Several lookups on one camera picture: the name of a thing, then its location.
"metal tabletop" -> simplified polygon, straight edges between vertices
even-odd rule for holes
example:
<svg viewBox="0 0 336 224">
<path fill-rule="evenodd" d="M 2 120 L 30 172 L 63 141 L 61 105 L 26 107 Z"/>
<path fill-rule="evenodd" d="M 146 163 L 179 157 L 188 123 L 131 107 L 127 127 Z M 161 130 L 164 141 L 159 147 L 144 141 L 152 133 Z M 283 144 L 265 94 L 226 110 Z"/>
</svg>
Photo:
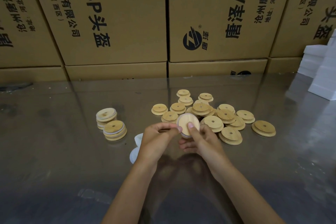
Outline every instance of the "metal tabletop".
<svg viewBox="0 0 336 224">
<path fill-rule="evenodd" d="M 275 137 L 241 131 L 222 146 L 287 223 L 336 222 L 336 101 L 300 74 L 35 83 L 0 93 L 0 223 L 99 223 L 127 176 L 134 137 L 161 122 L 187 89 L 272 123 Z M 107 141 L 95 114 L 114 107 L 127 135 Z M 174 138 L 149 186 L 140 223 L 242 223 L 205 162 Z"/>
</svg>

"person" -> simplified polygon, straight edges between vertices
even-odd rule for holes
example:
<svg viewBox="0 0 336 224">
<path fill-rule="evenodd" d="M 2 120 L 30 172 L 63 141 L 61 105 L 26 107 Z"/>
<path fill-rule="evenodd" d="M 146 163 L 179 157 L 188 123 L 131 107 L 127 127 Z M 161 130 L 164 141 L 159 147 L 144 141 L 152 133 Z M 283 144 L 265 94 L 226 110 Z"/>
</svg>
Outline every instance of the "person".
<svg viewBox="0 0 336 224">
<path fill-rule="evenodd" d="M 232 165 L 215 133 L 202 125 L 198 131 L 188 123 L 193 141 L 179 140 L 179 148 L 186 153 L 197 153 L 207 163 L 213 177 L 227 192 L 234 207 L 245 224 L 285 223 Z M 149 183 L 157 169 L 158 160 L 170 140 L 180 134 L 182 128 L 172 123 L 157 123 L 143 133 L 137 160 L 121 185 L 102 224 L 138 223 Z"/>
</svg>

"brown cardboard box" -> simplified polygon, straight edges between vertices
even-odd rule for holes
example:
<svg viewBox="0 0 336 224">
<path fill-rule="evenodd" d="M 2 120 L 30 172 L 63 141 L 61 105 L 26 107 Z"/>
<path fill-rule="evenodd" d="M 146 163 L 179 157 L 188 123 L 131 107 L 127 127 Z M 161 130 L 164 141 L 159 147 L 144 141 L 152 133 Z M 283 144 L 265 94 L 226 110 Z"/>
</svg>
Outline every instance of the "brown cardboard box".
<svg viewBox="0 0 336 224">
<path fill-rule="evenodd" d="M 169 62 L 169 77 L 264 73 L 267 59 Z"/>
<path fill-rule="evenodd" d="M 170 61 L 268 57 L 285 3 L 169 0 Z"/>
<path fill-rule="evenodd" d="M 0 83 L 61 81 L 67 81 L 66 71 L 62 67 L 28 67 L 0 69 Z"/>
<path fill-rule="evenodd" d="M 167 60 L 165 0 L 40 0 L 66 65 Z"/>
<path fill-rule="evenodd" d="M 302 58 L 268 58 L 265 73 L 296 73 Z"/>
<path fill-rule="evenodd" d="M 38 0 L 0 0 L 0 67 L 61 65 Z"/>
<path fill-rule="evenodd" d="M 336 25 L 336 0 L 288 0 L 270 57 L 301 57 L 306 45 L 326 44 Z"/>
<path fill-rule="evenodd" d="M 71 81 L 165 78 L 166 62 L 65 66 Z"/>
</svg>

